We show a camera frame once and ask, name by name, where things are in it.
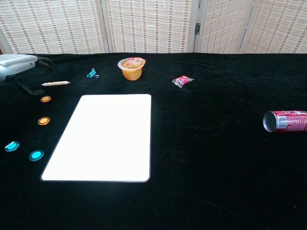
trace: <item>blue button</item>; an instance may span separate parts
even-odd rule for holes
[[[43,156],[44,156],[44,151],[42,151],[42,150],[35,150],[35,151],[31,152],[31,154],[29,156],[29,159],[31,161],[38,161]]]
[[[18,141],[12,141],[11,143],[7,144],[4,147],[4,150],[7,152],[12,152],[15,151],[16,149],[18,149],[19,147],[19,142]]]

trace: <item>blue binder clip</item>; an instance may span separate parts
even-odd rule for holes
[[[91,72],[90,72],[89,74],[87,74],[86,77],[87,77],[87,78],[92,78],[92,77],[98,78],[99,75],[96,73],[95,69],[92,68]]]

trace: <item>red soda can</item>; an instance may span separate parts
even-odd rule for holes
[[[269,111],[263,117],[263,126],[268,132],[307,130],[306,111]]]

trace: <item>orange token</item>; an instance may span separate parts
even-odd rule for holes
[[[47,117],[47,116],[45,116],[45,117],[40,118],[40,119],[38,120],[37,123],[38,123],[40,126],[45,126],[45,125],[48,124],[49,122],[50,122],[50,118]]]
[[[50,96],[44,96],[40,99],[41,102],[50,102],[51,101],[51,97]]]

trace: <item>white tablet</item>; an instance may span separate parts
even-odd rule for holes
[[[150,95],[85,95],[41,180],[146,182],[150,177],[150,128]]]

